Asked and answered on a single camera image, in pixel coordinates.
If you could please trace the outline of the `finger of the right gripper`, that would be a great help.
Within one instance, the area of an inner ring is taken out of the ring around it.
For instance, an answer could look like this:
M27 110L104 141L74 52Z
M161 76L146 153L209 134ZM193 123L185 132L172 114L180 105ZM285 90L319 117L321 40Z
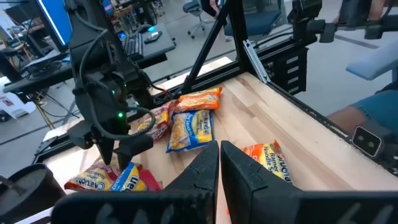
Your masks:
M121 170L124 170L130 163L133 155L130 151L118 151L118 164Z
M104 163L109 165L113 156L114 140L108 138L99 138L96 142L96 146Z

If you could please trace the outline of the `blue Maruchan ramen pack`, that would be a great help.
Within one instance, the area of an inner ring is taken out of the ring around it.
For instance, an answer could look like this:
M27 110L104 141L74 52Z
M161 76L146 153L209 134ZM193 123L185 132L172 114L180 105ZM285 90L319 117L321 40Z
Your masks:
M166 153L191 151L215 139L212 110L176 113Z
M130 162L112 184L110 191L146 191L145 182L140 177L142 165Z

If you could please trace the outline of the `red Maruchan ramen pack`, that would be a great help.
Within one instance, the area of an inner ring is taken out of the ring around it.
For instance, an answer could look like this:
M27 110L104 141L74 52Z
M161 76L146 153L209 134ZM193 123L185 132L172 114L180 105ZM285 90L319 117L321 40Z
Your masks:
M151 110L155 115L155 124L147 134L150 135L153 140L157 141L161 139L170 129L172 115L177 105L178 100L170 100L164 105Z
M109 191L120 174L118 166L95 163L81 174L72 177L64 188L76 191Z

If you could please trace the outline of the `orange Maruchan ramen pack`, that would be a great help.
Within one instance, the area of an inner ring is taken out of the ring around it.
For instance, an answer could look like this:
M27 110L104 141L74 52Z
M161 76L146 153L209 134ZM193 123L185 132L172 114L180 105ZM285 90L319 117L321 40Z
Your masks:
M242 151L274 175L290 184L292 183L285 156L276 140L272 143L244 147Z
M182 95L175 107L176 113L196 110L215 110L220 107L222 86Z

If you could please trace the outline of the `black plant pot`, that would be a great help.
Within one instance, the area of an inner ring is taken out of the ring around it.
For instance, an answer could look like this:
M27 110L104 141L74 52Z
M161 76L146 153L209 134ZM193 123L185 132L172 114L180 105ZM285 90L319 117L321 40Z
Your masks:
M43 163L27 166L10 177L0 175L0 224L13 224L42 212L65 191Z

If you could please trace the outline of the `black backlit keyboard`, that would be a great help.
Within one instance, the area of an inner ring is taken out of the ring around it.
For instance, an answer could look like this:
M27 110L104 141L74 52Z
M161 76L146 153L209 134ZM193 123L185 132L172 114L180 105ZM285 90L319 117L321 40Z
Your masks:
M129 34L121 38L126 55L132 60L144 58L144 41L142 34Z

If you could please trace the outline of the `grey computer desk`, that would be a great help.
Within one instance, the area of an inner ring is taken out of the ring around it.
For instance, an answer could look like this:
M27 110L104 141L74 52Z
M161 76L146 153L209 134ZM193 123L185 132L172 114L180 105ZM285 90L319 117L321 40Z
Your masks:
M174 39L167 32L164 24L154 26L154 31L160 33L160 37L153 43L144 43L144 58L136 61L141 68L147 68L157 63L167 60L166 53L175 49ZM152 33L145 32L142 34L143 41ZM69 61L63 61L61 66L53 73L42 75L38 79L23 78L15 83L8 83L0 90L0 93L23 93L31 94L42 89L46 89L52 85L64 82L72 78L72 65Z

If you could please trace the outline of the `black control box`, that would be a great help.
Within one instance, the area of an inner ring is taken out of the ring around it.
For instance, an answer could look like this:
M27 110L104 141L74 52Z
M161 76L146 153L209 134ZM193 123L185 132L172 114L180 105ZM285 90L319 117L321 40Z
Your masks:
M273 62L271 80L291 95L307 90L307 52L306 47L293 50Z

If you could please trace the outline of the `blue-screen computer monitor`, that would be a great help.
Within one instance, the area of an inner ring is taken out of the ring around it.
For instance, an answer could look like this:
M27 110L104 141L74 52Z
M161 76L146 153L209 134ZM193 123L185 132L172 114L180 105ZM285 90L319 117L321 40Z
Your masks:
M55 48L64 52L68 48L72 27L65 10L64 0L34 0L37 13L45 30L55 44Z

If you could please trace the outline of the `grey office chair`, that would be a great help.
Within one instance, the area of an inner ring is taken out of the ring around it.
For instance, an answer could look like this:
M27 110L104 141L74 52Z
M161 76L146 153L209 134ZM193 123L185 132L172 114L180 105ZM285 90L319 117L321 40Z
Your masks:
M209 28L209 26L215 23L214 21L211 20L202 19L201 15L204 12L204 10L202 9L202 1L203 0L190 0L190 2L185 3L182 7L184 13L191 14L199 19L199 22L197 24L195 24L193 27L187 30L187 34L192 39L195 38L196 31L202 30L204 32L206 28Z

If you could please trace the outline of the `person's leg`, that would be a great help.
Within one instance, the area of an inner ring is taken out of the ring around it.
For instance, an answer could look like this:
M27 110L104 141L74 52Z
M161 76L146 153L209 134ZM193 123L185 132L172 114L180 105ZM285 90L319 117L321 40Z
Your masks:
M398 136L398 80L327 118L350 135L357 126L372 120Z

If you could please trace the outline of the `dark blue seat chair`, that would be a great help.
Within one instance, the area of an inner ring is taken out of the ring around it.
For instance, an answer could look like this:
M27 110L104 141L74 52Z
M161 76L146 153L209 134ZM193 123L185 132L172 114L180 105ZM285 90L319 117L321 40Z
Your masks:
M233 36L233 29L236 28L236 24L238 25L238 32L242 32L242 24L245 22L244 28L246 29L247 36L268 35L281 17L282 11L280 9L245 13L243 15L234 13L233 16L230 17L231 21L224 27L224 34L227 36Z

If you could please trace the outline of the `light blue chair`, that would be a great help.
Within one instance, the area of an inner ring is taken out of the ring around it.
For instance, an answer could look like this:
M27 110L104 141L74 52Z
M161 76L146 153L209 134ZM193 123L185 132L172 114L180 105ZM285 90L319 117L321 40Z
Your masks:
M380 46L373 53L349 64L346 70L365 80L374 80L392 71L392 81L398 80L398 40Z

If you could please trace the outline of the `black mounted equipment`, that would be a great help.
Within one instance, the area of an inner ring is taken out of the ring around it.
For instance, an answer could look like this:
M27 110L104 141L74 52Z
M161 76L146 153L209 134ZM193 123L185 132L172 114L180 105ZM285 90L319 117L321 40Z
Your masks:
M398 14L391 14L398 2L386 4L386 11L377 19L371 20L373 0L342 0L336 22L326 22L319 19L322 0L292 0L292 10L287 16L294 31L307 31L309 35L320 36L319 42L331 43L338 30L364 30L364 38L369 40L381 39L385 32L398 31Z

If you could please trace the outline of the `silver metal bracket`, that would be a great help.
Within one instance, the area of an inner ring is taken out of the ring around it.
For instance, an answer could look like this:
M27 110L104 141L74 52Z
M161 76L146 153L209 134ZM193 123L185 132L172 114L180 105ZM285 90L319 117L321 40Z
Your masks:
M243 45L246 55L248 56L258 79L260 79L260 81L263 83L270 83L271 79L269 78L268 73L266 72L250 41L248 39L244 40Z

